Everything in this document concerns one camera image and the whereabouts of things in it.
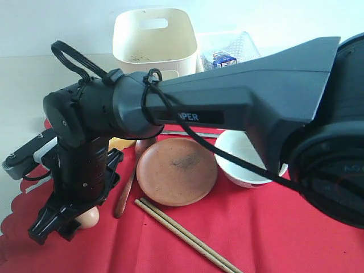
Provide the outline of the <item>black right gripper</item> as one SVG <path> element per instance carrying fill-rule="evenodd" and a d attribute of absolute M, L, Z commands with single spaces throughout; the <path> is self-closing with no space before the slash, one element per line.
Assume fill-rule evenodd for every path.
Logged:
<path fill-rule="evenodd" d="M 109 149 L 109 139 L 99 137 L 72 147 L 57 138 L 57 161 L 52 166 L 53 192 L 28 229 L 29 237 L 44 245 L 56 231 L 70 242 L 81 223 L 81 215 L 73 210 L 89 210 L 107 199 L 118 183 L 116 167 L 123 160 L 123 152 Z"/>

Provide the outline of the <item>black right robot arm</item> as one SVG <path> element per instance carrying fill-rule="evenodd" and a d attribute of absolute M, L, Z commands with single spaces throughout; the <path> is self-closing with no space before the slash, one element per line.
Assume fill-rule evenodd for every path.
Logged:
<path fill-rule="evenodd" d="M 245 63 L 163 80 L 106 72 L 64 42 L 51 50 L 80 80 L 45 96 L 56 134 L 53 192 L 28 235 L 71 240 L 76 217 L 116 185 L 109 139 L 150 139 L 178 124 L 214 154 L 363 228 L 363 35 L 322 37 Z"/>

